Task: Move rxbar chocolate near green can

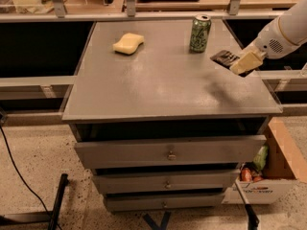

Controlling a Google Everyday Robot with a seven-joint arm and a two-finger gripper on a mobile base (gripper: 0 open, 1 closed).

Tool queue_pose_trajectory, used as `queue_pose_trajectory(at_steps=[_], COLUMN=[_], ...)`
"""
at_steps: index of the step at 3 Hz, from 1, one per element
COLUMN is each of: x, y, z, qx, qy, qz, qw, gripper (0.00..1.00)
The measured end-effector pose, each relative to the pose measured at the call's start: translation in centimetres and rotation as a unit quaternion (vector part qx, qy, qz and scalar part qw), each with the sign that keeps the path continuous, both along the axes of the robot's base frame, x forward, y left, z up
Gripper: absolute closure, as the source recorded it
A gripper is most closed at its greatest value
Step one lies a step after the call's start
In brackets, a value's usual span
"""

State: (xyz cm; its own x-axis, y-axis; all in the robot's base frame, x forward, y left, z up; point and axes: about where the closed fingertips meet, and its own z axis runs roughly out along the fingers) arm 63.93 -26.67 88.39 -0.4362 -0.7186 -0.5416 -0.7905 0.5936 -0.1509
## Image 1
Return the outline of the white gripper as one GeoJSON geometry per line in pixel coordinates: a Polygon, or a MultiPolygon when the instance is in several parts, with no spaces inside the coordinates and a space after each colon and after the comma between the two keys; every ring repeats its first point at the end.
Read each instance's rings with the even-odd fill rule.
{"type": "Polygon", "coordinates": [[[259,67],[264,58],[278,59],[292,53],[299,47],[299,32],[289,20],[275,18],[266,25],[247,47],[229,70],[241,75],[259,67]]]}

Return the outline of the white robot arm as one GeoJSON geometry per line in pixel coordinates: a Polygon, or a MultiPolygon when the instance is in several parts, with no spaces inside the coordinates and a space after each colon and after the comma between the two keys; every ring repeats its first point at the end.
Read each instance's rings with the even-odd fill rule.
{"type": "Polygon", "coordinates": [[[245,74],[259,67],[265,58],[283,58],[306,42],[307,0],[301,0],[267,24],[229,70],[236,75],[245,74]]]}

